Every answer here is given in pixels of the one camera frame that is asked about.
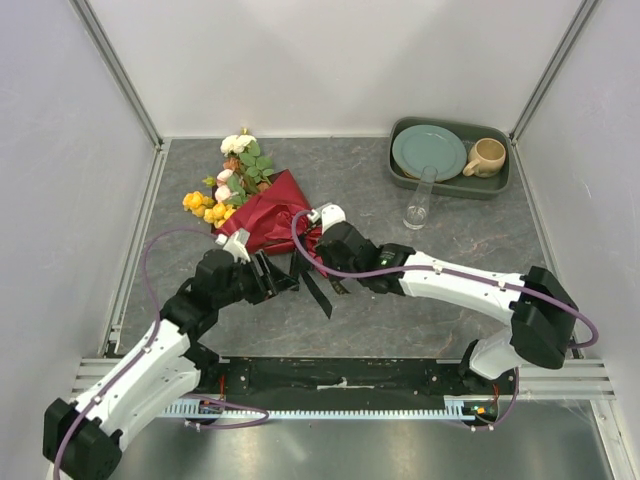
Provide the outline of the black ribbon gold lettering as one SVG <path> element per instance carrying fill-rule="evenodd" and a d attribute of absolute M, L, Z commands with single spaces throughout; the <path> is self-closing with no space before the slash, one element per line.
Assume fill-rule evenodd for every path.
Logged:
<path fill-rule="evenodd" d="M 318 283 L 314 280 L 312 273 L 316 272 L 325 280 L 328 280 L 331 287 L 337 294 L 348 294 L 349 291 L 341 284 L 341 280 L 338 277 L 332 277 L 324 269 L 317 267 L 305 257 L 304 253 L 319 265 L 323 267 L 326 266 L 322 257 L 315 252 L 315 244 L 313 242 L 309 243 L 306 235 L 299 235 L 297 240 L 300 247 L 295 247 L 294 252 L 292 253 L 289 265 L 289 275 L 296 280 L 302 281 L 303 285 L 318 304 L 324 315 L 330 319 L 333 313 L 333 304 L 320 288 Z"/>

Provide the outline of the flower bouquet red paper wrap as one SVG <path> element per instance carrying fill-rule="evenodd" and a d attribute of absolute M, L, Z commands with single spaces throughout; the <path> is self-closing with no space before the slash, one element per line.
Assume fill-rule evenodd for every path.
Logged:
<path fill-rule="evenodd" d="M 203 180 L 205 191 L 187 193 L 183 209 L 211 226 L 211 231 L 231 235 L 243 228 L 249 232 L 248 250 L 268 254 L 293 252 L 293 235 L 310 255 L 321 229 L 306 218 L 292 225 L 295 214 L 311 208 L 292 173 L 276 171 L 273 161 L 256 137 L 243 129 L 226 136 L 220 144 L 224 157 L 221 170 Z"/>

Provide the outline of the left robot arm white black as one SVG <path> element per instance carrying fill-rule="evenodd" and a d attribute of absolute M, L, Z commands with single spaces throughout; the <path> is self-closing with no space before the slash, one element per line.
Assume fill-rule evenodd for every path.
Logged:
<path fill-rule="evenodd" d="M 130 441 L 166 407 L 194 390 L 216 388 L 220 357 L 200 339 L 220 310 L 242 301 L 256 305 L 298 286 L 264 252 L 245 259 L 206 252 L 127 355 L 75 400 L 56 399 L 46 409 L 43 454 L 53 476 L 107 478 Z"/>

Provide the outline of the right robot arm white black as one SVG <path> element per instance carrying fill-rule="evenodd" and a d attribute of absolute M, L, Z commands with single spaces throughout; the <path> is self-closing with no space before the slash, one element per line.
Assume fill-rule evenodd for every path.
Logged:
<path fill-rule="evenodd" d="M 376 293 L 444 301 L 502 322 L 500 332 L 465 352 L 457 377 L 469 393 L 526 363 L 549 370 L 564 364 L 577 307 L 544 267 L 524 275 L 463 267 L 400 244 L 377 246 L 346 221 L 324 229 L 316 251 L 333 272 L 354 274 Z"/>

